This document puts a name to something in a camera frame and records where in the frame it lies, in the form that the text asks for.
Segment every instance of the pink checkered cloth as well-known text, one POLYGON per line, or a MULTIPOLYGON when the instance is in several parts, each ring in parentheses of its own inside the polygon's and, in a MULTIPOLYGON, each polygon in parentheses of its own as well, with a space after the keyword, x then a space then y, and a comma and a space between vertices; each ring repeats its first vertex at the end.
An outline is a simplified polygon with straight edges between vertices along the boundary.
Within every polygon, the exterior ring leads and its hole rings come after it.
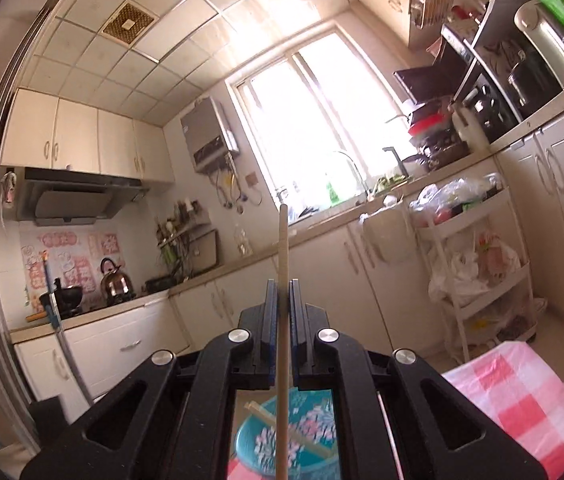
MULTIPOLYGON (((444 378, 539 460, 564 472, 564 383, 526 343, 506 342, 444 378)), ((261 480, 237 459, 228 480, 261 480)))

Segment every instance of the countertop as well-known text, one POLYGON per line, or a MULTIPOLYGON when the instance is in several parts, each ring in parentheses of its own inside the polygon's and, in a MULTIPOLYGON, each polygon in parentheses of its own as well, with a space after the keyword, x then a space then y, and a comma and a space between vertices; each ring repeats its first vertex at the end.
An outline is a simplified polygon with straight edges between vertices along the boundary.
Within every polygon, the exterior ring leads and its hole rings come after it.
MULTIPOLYGON (((149 294, 142 296, 141 298, 135 298, 131 301, 126 301, 126 303, 120 303, 114 306, 105 306, 92 312, 87 312, 86 314, 80 314, 79 316, 70 317, 69 319, 62 320, 62 327, 65 330, 71 328, 76 328, 77 326, 86 325, 88 323, 93 323, 94 321, 99 321, 100 319, 105 319, 107 317, 116 316, 117 314, 122 314, 123 312, 128 312, 134 308, 139 308, 144 305, 156 303, 157 301, 164 300, 171 296, 172 293, 168 290, 163 290, 161 292, 156 292, 155 294, 149 294)), ((51 324, 44 319, 41 323, 31 327, 16 328, 15 330, 9 331, 9 336, 11 338, 12 344, 24 343, 25 341, 30 341, 31 339, 37 339, 39 337, 44 337, 47 335, 52 335, 53 329, 51 324)))
MULTIPOLYGON (((544 124, 553 120, 553 118, 557 117, 562 112, 564 112, 564 91, 557 95, 553 100, 549 101, 548 104, 540 108, 540 110, 530 116, 526 121, 524 121, 524 123, 519 124, 510 132, 502 136, 500 139, 497 139, 495 142, 493 142, 490 146, 490 149, 487 151, 471 153, 470 155, 465 156, 464 158, 457 160, 454 163, 445 166, 444 168, 433 171, 432 173, 429 173, 426 176, 423 176, 411 182, 401 184, 400 186, 395 187, 390 191, 381 193, 372 202, 365 202, 362 205, 353 207, 348 211, 344 211, 338 215, 313 224, 306 229, 297 230, 294 229, 293 226, 290 226, 289 247, 295 247, 299 244, 307 242, 308 240, 312 240, 313 238, 319 237, 329 231, 353 222, 363 213, 370 214, 374 211, 377 211, 377 209, 382 207, 383 199, 387 194, 392 194, 398 198, 401 196, 409 196, 418 193, 430 184, 434 184, 436 182, 444 180, 445 178, 449 178, 455 173, 466 170, 466 168, 474 166, 478 162, 481 162, 482 160, 485 160, 495 153, 507 148, 508 146, 510 146, 510 144, 513 144, 523 137, 526 137, 533 131, 537 130, 540 126, 543 126, 544 124)), ((82 314, 81 316, 66 319, 62 321, 64 329, 68 330, 75 328, 77 326, 98 321, 100 319, 115 316, 116 314, 122 314, 123 312, 144 306, 145 304, 155 303, 155 301, 159 301, 170 296, 175 296, 177 294, 180 294, 181 292, 184 292, 185 290, 204 285, 204 283, 212 282, 213 280, 216 280, 221 276, 225 276, 237 270, 243 269, 244 267, 251 266, 266 258, 271 258, 275 254, 277 254, 277 243, 262 248, 256 253, 251 254, 251 256, 230 262, 223 266, 217 267, 216 269, 210 270, 205 274, 187 280, 184 283, 180 283, 179 285, 174 286, 169 290, 164 290, 162 292, 157 292, 156 294, 150 294, 142 298, 136 298, 133 301, 128 301, 116 306, 102 308, 95 310, 94 312, 82 314)), ((51 329, 51 325, 49 323, 46 323, 39 324, 37 326, 11 330, 9 332, 9 336, 11 337, 11 342, 13 344, 17 344, 38 337, 51 335, 52 333, 53 329, 51 329)))

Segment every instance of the range hood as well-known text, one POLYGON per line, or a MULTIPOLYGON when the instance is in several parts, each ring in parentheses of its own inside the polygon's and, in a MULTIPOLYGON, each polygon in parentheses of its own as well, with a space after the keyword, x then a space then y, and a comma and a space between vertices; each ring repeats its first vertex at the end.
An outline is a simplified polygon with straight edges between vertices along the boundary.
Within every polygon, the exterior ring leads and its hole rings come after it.
POLYGON ((16 214, 18 220, 33 220, 40 226, 92 224, 98 218, 113 218, 146 191, 136 178, 24 168, 16 214))

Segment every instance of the faucet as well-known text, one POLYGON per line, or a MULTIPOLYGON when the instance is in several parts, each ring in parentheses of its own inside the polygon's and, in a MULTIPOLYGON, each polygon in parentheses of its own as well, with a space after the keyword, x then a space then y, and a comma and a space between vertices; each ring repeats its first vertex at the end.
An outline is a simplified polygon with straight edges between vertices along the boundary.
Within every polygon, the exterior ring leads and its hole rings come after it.
POLYGON ((371 200, 373 200, 373 192, 368 187, 368 184, 366 184, 364 177, 362 177, 362 172, 357 167, 357 164, 353 160, 353 157, 350 156, 347 152, 344 152, 343 150, 333 150, 331 153, 339 153, 340 155, 344 155, 348 160, 351 161, 351 164, 353 164, 353 167, 355 168, 355 176, 359 180, 359 183, 362 184, 362 187, 364 188, 364 192, 366 193, 366 201, 370 202, 371 200))

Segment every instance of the teal bowl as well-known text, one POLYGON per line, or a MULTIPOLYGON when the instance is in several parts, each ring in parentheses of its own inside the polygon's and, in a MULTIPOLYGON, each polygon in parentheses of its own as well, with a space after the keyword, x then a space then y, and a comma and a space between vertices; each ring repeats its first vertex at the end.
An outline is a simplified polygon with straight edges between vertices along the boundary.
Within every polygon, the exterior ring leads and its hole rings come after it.
MULTIPOLYGON (((330 390, 289 390, 289 425, 317 444, 337 449, 333 397, 330 390)), ((275 414, 276 397, 262 407, 275 414)), ((264 478, 275 477, 275 430, 254 415, 239 427, 235 451, 240 462, 264 478)), ((339 457, 322 459, 296 442, 289 443, 289 478, 293 480, 340 480, 339 457)))

